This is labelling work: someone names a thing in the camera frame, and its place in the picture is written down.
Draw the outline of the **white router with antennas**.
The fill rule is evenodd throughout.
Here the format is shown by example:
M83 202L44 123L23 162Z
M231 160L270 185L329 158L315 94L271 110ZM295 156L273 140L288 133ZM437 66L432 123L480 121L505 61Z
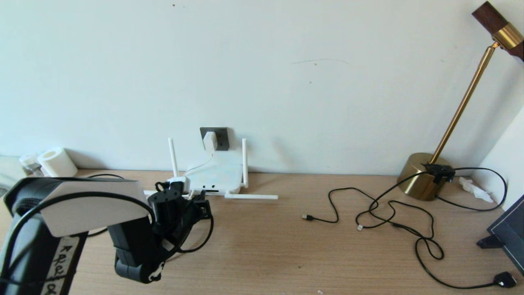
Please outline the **white router with antennas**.
M176 153L174 149L173 139L168 139L170 156L172 160L173 176L187 176L190 179L191 192L183 195L186 199L191 199L196 194L206 191L206 195L224 196L226 199L244 199L244 200L278 200L277 195L261 195L261 194L243 194L242 188L249 187L248 181L248 151L247 139L242 138L242 163L233 164L215 164L208 166L207 163L189 169L182 175L179 174L176 162ZM168 180L159 183L155 186L154 191L144 191L147 198L152 194L162 191L168 187Z

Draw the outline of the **white toilet paper roll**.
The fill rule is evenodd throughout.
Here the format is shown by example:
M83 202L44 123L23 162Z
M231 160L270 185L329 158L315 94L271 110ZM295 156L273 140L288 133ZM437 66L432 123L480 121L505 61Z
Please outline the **white toilet paper roll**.
M47 176L73 177L77 174L77 166L63 147L43 152L37 157L37 162L44 168Z

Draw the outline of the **gold desk lamp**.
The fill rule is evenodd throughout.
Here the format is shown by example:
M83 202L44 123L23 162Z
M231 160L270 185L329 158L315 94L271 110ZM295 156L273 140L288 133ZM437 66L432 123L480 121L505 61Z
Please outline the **gold desk lamp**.
M493 43L492 45L489 45L483 53L477 66L477 70L475 71L473 78L434 153L419 152L410 155L398 176L397 184L399 188L406 195L417 200L430 201L436 199L444 185L447 183L433 183L434 177L427 174L423 164L431 163L451 166L448 161L441 158L442 151L455 130L466 106L470 102L474 91L477 89L481 77L486 71L496 49L502 49L510 56L513 56L524 63L524 34L509 22L490 3L490 0L486 0L475 9L472 16L489 32Z

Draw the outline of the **black clip on lamp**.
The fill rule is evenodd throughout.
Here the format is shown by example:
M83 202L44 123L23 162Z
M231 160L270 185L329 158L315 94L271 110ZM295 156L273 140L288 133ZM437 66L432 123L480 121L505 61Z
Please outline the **black clip on lamp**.
M449 165L426 163L423 167L427 174L434 177L433 183L436 184L451 182L456 174L455 169Z

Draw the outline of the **crumpled white tissue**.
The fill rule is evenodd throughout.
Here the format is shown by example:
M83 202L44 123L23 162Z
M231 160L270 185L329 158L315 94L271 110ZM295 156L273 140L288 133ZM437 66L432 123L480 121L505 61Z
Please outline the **crumpled white tissue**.
M458 181L464 191L473 194L477 199L484 200L488 203L494 203L490 194L487 191L475 185L471 179L459 177Z

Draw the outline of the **black clip stand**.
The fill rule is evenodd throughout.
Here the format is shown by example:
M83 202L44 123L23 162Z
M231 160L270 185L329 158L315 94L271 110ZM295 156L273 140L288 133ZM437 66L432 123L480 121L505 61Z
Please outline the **black clip stand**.
M477 241L477 246L483 250L500 249L505 246L497 235L490 235Z

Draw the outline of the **grey wall socket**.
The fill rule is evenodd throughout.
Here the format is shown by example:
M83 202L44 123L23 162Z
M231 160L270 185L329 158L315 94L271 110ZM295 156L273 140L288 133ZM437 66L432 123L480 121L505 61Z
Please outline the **grey wall socket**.
M202 140L208 132L214 132L217 142L217 151L227 151L230 149L230 139L227 127L200 127Z

